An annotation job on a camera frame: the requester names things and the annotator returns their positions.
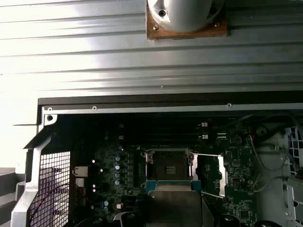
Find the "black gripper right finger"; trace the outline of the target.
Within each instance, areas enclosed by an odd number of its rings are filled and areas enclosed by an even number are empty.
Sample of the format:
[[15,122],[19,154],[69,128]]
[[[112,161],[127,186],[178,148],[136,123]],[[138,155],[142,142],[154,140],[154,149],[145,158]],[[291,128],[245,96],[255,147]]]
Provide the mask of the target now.
[[238,218],[220,212],[218,197],[208,193],[201,194],[203,227],[237,227]]

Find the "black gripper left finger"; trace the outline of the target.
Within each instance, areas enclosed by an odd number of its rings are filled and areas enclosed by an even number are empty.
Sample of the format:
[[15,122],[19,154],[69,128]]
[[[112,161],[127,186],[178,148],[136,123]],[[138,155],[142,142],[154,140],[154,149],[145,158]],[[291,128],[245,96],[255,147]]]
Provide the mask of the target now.
[[145,227],[148,219],[149,198],[143,192],[135,197],[131,208],[123,209],[113,219],[114,227]]

